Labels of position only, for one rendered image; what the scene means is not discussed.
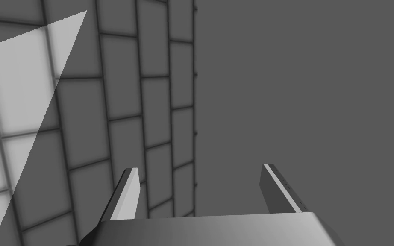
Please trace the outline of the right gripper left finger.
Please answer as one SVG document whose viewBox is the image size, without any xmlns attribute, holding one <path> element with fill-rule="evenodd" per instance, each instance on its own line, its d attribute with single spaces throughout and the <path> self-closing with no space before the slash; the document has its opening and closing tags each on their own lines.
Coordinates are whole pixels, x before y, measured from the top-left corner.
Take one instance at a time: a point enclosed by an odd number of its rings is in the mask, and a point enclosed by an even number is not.
<svg viewBox="0 0 394 246">
<path fill-rule="evenodd" d="M 135 219 L 140 191 L 138 168 L 126 168 L 107 203 L 100 222 Z"/>
</svg>

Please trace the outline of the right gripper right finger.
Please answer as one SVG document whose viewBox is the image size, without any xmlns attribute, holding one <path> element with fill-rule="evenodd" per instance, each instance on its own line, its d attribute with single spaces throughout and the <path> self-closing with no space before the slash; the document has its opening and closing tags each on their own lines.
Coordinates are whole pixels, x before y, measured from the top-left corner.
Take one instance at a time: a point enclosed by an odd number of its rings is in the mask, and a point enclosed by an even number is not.
<svg viewBox="0 0 394 246">
<path fill-rule="evenodd" d="M 259 187 L 270 214 L 309 211 L 274 164 L 262 165 Z"/>
</svg>

